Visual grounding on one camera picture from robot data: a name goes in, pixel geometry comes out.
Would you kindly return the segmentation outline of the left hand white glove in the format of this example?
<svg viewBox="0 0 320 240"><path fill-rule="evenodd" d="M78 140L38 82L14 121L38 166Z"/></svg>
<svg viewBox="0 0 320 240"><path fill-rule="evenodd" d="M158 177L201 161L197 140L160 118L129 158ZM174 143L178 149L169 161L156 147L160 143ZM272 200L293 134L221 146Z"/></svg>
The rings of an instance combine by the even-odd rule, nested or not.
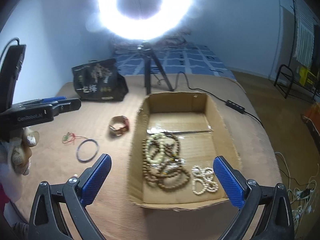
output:
<svg viewBox="0 0 320 240"><path fill-rule="evenodd" d="M9 142L1 139L1 164L11 164L16 174L27 176L30 172L31 148L38 144L40 134L25 127L16 135Z"/></svg>

